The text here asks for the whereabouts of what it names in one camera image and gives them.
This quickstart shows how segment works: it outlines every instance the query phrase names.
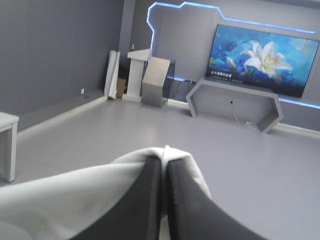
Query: white lily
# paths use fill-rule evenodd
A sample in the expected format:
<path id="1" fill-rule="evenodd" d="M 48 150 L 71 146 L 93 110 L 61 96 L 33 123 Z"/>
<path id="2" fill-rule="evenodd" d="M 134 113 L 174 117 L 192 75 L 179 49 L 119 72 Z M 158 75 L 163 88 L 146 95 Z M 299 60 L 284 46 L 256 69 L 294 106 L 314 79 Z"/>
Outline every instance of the white lily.
<path id="1" fill-rule="evenodd" d="M 255 67 L 269 78 L 276 74 L 276 70 L 292 70 L 293 67 L 284 61 L 285 56 L 278 52 L 275 54 L 274 42 L 268 42 L 262 49 L 261 45 L 256 41 L 250 41 L 252 50 L 243 51 L 241 54 L 247 54 L 250 58 L 245 61 L 244 65 Z"/>

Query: white lily painting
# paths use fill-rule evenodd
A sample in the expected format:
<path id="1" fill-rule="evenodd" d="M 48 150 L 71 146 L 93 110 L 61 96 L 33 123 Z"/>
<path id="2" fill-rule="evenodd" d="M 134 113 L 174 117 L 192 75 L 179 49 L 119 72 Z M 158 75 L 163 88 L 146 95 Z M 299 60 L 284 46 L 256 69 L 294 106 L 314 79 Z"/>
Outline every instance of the white lily painting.
<path id="1" fill-rule="evenodd" d="M 243 51 L 241 54 L 247 54 L 250 58 L 245 61 L 245 66 L 251 66 L 269 78 L 276 76 L 277 70 L 293 70 L 293 67 L 285 61 L 285 55 L 281 52 L 275 53 L 274 42 L 268 42 L 263 48 L 257 41 L 250 41 L 252 50 Z"/>
<path id="2" fill-rule="evenodd" d="M 318 46 L 317 40 L 218 25 L 206 75 L 301 97 Z"/>

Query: white podium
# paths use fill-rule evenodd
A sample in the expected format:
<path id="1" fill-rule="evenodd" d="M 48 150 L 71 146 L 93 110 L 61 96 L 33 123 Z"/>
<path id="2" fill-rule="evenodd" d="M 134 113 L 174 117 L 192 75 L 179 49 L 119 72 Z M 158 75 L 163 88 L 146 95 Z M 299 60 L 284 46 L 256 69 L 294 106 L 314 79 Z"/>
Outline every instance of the white podium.
<path id="1" fill-rule="evenodd" d="M 144 72 L 145 62 L 151 57 L 151 49 L 143 49 L 138 51 L 128 52 L 128 58 L 131 59 L 129 80 L 126 94 L 122 96 L 122 99 L 141 102 L 140 89 L 142 76 Z"/>

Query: white fabric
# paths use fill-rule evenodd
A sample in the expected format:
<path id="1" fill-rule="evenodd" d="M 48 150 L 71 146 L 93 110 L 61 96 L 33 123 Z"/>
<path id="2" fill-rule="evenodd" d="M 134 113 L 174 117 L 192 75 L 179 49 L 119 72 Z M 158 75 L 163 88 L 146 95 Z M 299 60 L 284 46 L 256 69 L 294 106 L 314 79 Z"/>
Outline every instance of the white fabric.
<path id="1" fill-rule="evenodd" d="M 105 77 L 104 95 L 112 99 L 117 98 L 119 60 L 120 52 L 111 50 L 109 52 L 108 68 Z"/>
<path id="2" fill-rule="evenodd" d="M 193 179 L 210 197 L 208 186 L 189 153 L 168 146 L 146 148 L 107 165 L 0 188 L 0 240 L 73 237 L 117 203 L 137 179 L 149 155 L 161 159 L 163 179 L 168 161 L 182 158 Z M 160 239 L 170 239 L 165 212 Z"/>

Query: blue led strip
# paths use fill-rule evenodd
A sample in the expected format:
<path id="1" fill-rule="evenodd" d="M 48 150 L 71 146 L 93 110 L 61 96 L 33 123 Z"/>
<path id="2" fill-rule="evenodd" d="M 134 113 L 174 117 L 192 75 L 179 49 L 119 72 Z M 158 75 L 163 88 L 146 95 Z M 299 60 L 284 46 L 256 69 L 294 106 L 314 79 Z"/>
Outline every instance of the blue led strip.
<path id="1" fill-rule="evenodd" d="M 252 25 L 259 25 L 259 26 L 264 26 L 264 27 L 270 27 L 270 28 L 275 28 L 275 29 L 282 29 L 282 30 L 287 30 L 287 31 L 294 31 L 294 32 L 299 32 L 299 33 L 305 33 L 305 34 L 316 34 L 320 30 L 306 30 L 306 29 L 300 29 L 300 28 L 294 28 L 294 27 L 289 27 L 289 26 L 281 26 L 281 25 L 274 25 L 270 23 L 264 23 L 264 22 L 257 22 L 257 21 L 249 21 L 249 20 L 243 20 L 243 19 L 237 19 L 237 18 L 232 18 L 232 17 L 227 17 L 224 15 L 224 13 L 221 11 L 219 6 L 216 5 L 209 5 L 209 4 L 203 4 L 203 3 L 196 3 L 196 2 L 191 2 L 191 1 L 184 1 L 181 5 L 176 5 L 176 4 L 170 4 L 170 3 L 164 3 L 164 2 L 154 2 L 149 8 L 147 12 L 147 18 L 146 18 L 146 23 L 149 25 L 149 27 L 152 30 L 152 37 L 151 37 L 151 44 L 150 48 L 151 50 L 153 49 L 154 46 L 154 37 L 155 37 L 155 28 L 151 25 L 150 23 L 150 14 L 151 10 L 155 6 L 163 6 L 163 7 L 169 7 L 169 8 L 175 8 L 175 9 L 180 9 L 184 5 L 189 5 L 189 6 L 194 6 L 194 7 L 201 7 L 201 8 L 207 8 L 207 9 L 216 9 L 223 20 L 226 21 L 231 21 L 231 22 L 237 22 L 237 23 L 243 23 L 243 24 L 252 24 Z M 185 81 L 185 79 L 180 78 L 180 77 L 172 77 L 168 76 L 169 79 L 174 79 L 177 81 Z M 286 98 L 279 98 L 281 102 L 285 103 L 290 103 L 290 104 L 296 104 L 304 107 L 309 107 L 309 108 L 315 108 L 315 109 L 320 109 L 320 105 L 314 105 L 314 104 L 309 104 L 309 103 L 304 103 L 300 101 L 294 101 L 294 100 L 289 100 Z"/>

